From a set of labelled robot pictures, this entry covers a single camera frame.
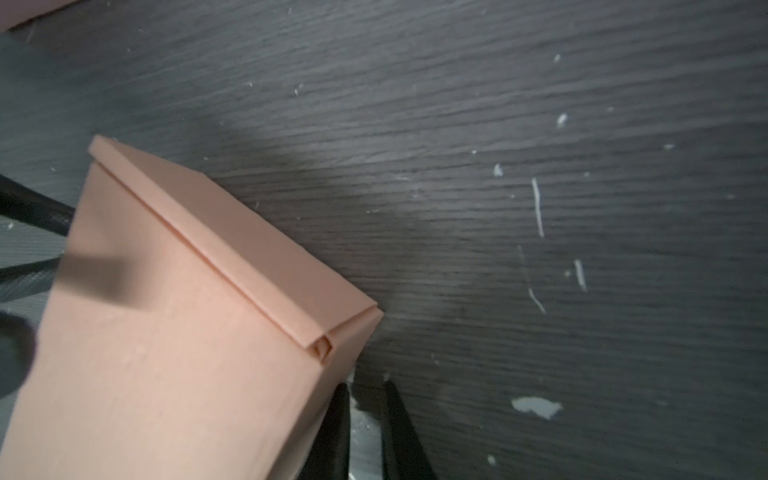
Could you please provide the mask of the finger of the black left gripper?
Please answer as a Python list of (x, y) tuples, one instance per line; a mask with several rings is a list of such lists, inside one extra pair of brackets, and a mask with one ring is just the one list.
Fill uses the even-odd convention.
[(1, 176), (1, 215), (67, 236), (75, 209)]
[(1, 302), (33, 296), (52, 287), (61, 258), (1, 268)]

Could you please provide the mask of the peach cardboard box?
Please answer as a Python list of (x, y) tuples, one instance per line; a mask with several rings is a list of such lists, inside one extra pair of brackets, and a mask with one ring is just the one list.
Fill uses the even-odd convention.
[(293, 479), (377, 303), (204, 174), (104, 136), (5, 479)]

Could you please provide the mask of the pink cardboard box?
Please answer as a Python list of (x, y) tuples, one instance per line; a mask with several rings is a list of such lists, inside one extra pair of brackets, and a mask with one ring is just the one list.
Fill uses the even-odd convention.
[(76, 0), (0, 0), (0, 29), (2, 32), (8, 31), (75, 2)]

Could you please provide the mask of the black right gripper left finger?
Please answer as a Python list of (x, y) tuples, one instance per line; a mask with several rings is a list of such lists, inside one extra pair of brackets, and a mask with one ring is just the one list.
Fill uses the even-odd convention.
[(299, 480), (349, 479), (350, 422), (350, 393), (342, 383), (334, 390)]

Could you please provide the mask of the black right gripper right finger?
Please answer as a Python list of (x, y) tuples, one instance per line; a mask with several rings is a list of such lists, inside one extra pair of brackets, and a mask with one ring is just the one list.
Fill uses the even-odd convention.
[(380, 424), (383, 479), (436, 480), (435, 471), (396, 385), (391, 380), (386, 380), (383, 388)]

